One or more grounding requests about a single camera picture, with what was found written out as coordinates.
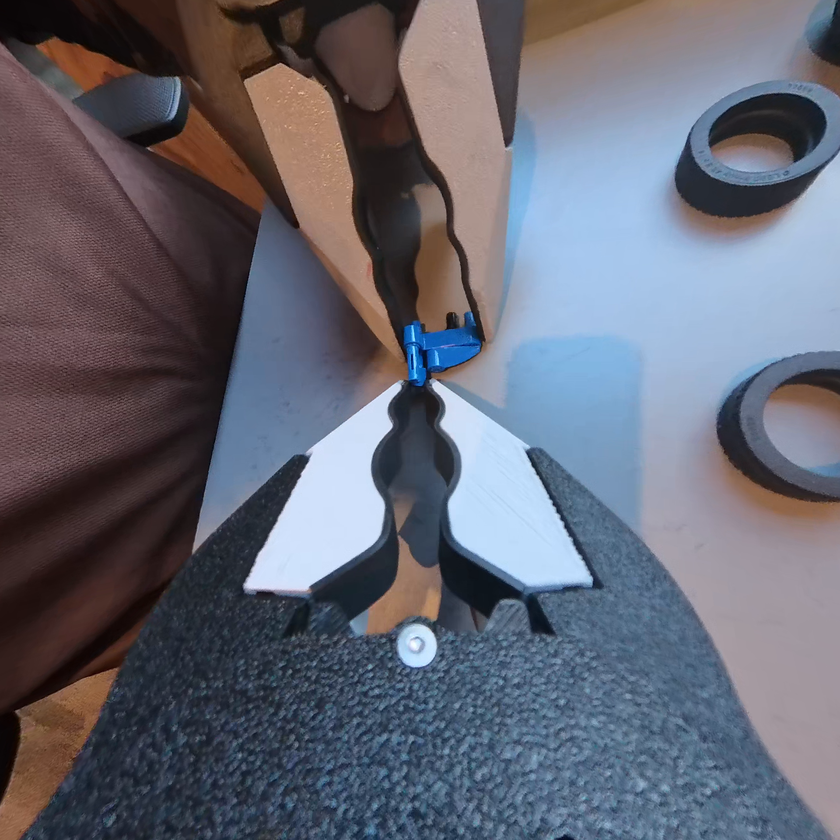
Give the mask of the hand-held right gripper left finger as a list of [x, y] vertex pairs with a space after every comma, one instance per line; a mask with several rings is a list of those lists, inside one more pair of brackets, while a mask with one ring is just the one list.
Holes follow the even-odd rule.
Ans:
[[398, 542], [388, 488], [401, 428], [421, 395], [399, 381], [309, 449], [245, 593], [332, 602], [355, 618], [389, 590]]

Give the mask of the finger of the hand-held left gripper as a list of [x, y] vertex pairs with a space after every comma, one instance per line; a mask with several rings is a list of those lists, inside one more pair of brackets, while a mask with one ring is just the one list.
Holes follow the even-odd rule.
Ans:
[[505, 273], [508, 149], [477, 2], [419, 2], [398, 66], [423, 151], [448, 189], [472, 310], [492, 341]]
[[401, 358], [354, 222], [354, 179], [327, 88], [281, 63], [246, 79], [245, 88], [302, 236], [376, 338]]

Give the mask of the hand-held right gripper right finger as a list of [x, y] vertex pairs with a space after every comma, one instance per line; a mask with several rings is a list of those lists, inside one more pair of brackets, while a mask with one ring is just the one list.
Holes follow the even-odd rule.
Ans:
[[446, 589], [489, 632], [555, 635], [539, 595], [595, 578], [529, 456], [529, 446], [446, 385], [424, 388], [446, 492], [438, 561]]

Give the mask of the long blue toy pin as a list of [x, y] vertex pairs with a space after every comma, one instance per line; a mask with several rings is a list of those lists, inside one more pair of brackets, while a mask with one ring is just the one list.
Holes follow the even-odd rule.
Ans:
[[415, 320], [406, 325], [403, 330], [403, 348], [406, 354], [407, 378], [411, 385], [424, 386], [427, 379], [425, 361], [425, 333], [424, 326]]

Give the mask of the blue toy brick connector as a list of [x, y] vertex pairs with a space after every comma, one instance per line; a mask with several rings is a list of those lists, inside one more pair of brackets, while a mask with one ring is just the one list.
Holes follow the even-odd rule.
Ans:
[[465, 312], [464, 323], [456, 323], [454, 312], [447, 314], [445, 330], [425, 332], [423, 346], [425, 366], [429, 373], [438, 373], [468, 362], [481, 350], [476, 320], [471, 311]]

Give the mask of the grey desk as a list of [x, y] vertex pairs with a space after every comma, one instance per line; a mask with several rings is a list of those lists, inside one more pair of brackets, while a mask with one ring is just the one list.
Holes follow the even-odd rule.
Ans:
[[302, 635], [265, 656], [266, 838], [838, 837], [838, 504], [729, 465], [725, 392], [838, 340], [838, 160], [787, 209], [673, 185], [697, 115], [805, 66], [807, 2], [648, 2], [526, 49], [499, 338], [446, 385], [551, 459], [603, 585], [554, 634]]

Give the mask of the black toy tyre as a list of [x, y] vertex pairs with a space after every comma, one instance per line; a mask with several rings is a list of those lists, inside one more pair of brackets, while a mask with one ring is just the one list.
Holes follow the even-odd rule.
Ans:
[[838, 476], [795, 464], [767, 433], [764, 408], [772, 394], [786, 385], [812, 385], [839, 393], [839, 352], [788, 356], [765, 365], [737, 385], [717, 416], [719, 444], [738, 471], [766, 490], [803, 501], [839, 501]]
[[808, 20], [805, 38], [811, 52], [839, 67], [839, 1], [820, 1]]
[[[723, 164], [714, 144], [745, 134], [785, 142], [790, 164], [743, 171]], [[816, 83], [771, 80], [735, 91], [691, 128], [675, 168], [678, 194], [716, 217], [753, 217], [796, 200], [839, 152], [839, 97]]]

